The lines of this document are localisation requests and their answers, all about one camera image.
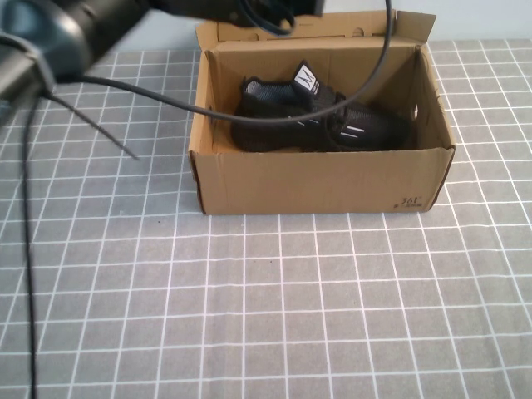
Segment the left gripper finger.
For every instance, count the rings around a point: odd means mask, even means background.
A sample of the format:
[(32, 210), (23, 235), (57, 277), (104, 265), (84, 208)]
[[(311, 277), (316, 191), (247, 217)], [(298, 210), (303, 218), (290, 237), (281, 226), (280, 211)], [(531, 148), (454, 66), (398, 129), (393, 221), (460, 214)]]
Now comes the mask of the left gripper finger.
[(272, 1), (272, 24), (271, 32), (278, 36), (290, 35), (295, 27), (293, 9), (285, 1)]
[(268, 21), (261, 17), (248, 0), (239, 0), (239, 6), (245, 17), (256, 27), (268, 30)]

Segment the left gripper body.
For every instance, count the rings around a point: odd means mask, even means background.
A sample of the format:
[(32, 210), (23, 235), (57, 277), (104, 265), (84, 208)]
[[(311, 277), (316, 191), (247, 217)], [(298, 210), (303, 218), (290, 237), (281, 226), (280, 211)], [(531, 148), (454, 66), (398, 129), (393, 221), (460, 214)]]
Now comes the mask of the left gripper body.
[[(266, 21), (272, 19), (272, 1), (249, 1), (258, 14)], [(315, 16), (323, 15), (324, 1), (302, 0), (285, 1), (292, 9), (293, 15)], [(190, 17), (215, 22), (233, 24), (250, 24), (234, 0), (160, 0), (153, 2), (153, 8), (177, 17)]]

